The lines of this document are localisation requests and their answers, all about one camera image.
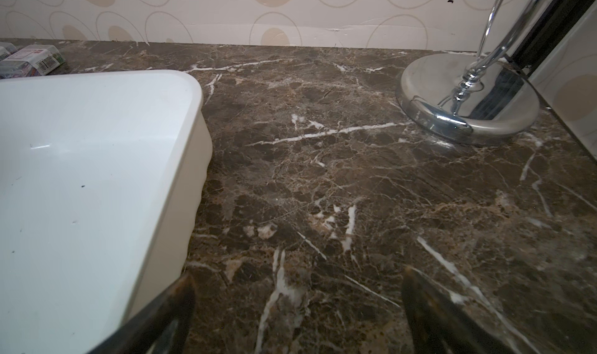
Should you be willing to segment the white plastic storage tray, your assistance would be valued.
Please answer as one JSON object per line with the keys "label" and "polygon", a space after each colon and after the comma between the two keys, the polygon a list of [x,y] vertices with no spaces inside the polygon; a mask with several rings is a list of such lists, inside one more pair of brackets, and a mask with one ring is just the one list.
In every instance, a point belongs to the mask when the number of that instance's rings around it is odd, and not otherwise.
{"label": "white plastic storage tray", "polygon": [[2,352],[89,352],[180,276],[204,100],[181,71],[2,80]]}

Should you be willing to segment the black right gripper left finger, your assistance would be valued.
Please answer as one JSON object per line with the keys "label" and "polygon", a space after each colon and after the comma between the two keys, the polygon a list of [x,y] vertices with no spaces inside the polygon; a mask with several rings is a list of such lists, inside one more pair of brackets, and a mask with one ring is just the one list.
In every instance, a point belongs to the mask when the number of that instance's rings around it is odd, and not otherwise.
{"label": "black right gripper left finger", "polygon": [[182,353],[196,306],[186,273],[91,353]]}

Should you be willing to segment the paper clip box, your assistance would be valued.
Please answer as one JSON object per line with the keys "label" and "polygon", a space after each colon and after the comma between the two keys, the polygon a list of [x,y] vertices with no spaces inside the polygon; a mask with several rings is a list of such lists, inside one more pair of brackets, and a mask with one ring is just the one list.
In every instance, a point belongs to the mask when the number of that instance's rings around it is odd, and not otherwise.
{"label": "paper clip box", "polygon": [[1,61],[1,79],[46,76],[64,63],[55,46],[29,45]]}
{"label": "paper clip box", "polygon": [[0,60],[10,57],[12,54],[17,52],[17,48],[12,43],[0,43]]}

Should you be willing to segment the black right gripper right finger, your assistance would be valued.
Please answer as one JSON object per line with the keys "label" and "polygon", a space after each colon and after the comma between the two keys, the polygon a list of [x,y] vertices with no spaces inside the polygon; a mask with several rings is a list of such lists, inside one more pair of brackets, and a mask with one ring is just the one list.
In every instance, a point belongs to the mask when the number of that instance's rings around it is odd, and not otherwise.
{"label": "black right gripper right finger", "polygon": [[512,353],[417,270],[404,270],[402,301],[416,353]]}

